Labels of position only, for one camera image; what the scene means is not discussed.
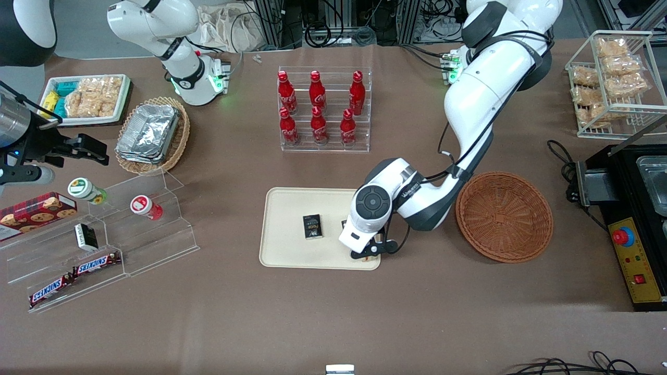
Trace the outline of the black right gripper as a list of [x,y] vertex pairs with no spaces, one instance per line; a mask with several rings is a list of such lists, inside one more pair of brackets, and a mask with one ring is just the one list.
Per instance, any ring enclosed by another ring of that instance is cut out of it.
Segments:
[[57,130],[57,121],[31,116],[26,133],[10,145],[10,160],[17,165],[36,161],[61,168],[65,158],[86,159],[109,166],[107,145],[86,135],[68,138]]

